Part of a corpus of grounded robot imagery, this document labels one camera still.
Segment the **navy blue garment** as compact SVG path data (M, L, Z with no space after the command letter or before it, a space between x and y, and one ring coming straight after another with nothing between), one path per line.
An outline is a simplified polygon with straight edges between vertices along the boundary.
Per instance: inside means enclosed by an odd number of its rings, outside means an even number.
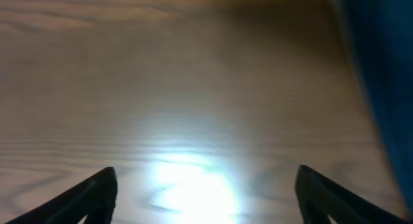
M330 0L412 210L412 0Z

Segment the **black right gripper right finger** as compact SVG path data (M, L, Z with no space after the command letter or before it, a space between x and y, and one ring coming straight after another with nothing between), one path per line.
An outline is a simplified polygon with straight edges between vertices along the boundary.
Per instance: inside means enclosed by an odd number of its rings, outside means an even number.
M408 224L314 169L298 168L295 192L305 224Z

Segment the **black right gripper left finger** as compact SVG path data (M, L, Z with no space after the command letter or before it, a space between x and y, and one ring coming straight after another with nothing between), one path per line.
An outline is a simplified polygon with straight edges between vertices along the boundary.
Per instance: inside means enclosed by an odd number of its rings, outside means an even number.
M118 192L116 172L106 167L76 186L6 224L110 224Z

